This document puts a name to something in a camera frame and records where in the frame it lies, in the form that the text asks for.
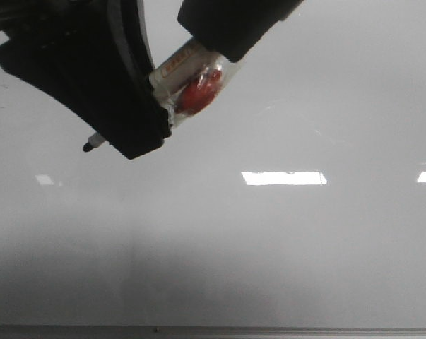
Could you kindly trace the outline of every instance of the black plastic part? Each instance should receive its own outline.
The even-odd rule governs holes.
[[[168,115],[151,95],[142,0],[41,0],[1,27],[0,65],[67,106],[129,159],[163,145]]]
[[[86,143],[86,144],[83,146],[83,151],[84,151],[84,152],[90,152],[93,148],[94,148],[94,147],[93,147],[90,143]]]
[[[37,0],[0,0],[0,30],[20,18],[35,15]]]
[[[178,21],[203,46],[236,62],[302,0],[184,0]]]

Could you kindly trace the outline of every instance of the red candy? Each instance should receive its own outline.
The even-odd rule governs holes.
[[[175,112],[194,115],[208,106],[220,90],[221,76],[222,72],[214,69],[191,80],[179,95]]]

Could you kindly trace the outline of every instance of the clear plastic packaging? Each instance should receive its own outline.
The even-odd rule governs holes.
[[[227,85],[239,65],[189,40],[152,72],[153,96],[169,112],[176,127],[208,106]]]

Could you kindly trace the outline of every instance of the plastic wrapper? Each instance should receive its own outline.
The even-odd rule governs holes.
[[[148,80],[153,96],[169,112],[171,127],[176,127],[208,106],[238,68],[239,64],[191,39]]]

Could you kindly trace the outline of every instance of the white surface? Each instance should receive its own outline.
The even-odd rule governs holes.
[[[305,0],[162,149],[91,132],[0,69],[0,323],[426,327],[426,0]]]

